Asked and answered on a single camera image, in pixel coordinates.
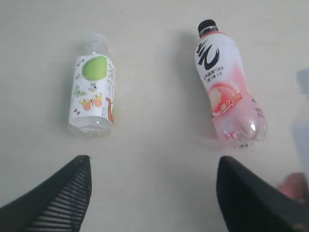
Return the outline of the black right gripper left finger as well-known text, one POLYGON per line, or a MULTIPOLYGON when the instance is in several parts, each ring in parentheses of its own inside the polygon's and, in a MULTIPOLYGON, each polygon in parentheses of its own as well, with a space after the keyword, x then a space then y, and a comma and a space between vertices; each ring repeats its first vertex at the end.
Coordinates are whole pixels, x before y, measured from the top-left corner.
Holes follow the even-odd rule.
POLYGON ((92 194, 91 163, 78 155, 40 185, 0 208, 2 232, 78 232, 92 194))

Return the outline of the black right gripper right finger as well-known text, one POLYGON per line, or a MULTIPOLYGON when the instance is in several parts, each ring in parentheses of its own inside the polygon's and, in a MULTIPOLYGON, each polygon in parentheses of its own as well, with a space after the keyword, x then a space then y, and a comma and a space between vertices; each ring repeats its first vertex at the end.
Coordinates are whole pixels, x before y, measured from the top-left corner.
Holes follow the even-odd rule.
POLYGON ((309 209, 231 156, 219 160, 216 196, 230 232, 307 232, 309 209))

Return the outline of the person's open hand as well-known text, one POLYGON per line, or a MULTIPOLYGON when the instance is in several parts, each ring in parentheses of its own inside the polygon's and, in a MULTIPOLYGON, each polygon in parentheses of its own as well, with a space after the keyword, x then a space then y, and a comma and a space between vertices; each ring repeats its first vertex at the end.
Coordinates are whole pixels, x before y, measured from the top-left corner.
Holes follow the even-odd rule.
POLYGON ((278 186, 278 191, 303 204, 309 204, 309 188, 303 172, 288 175, 278 186))

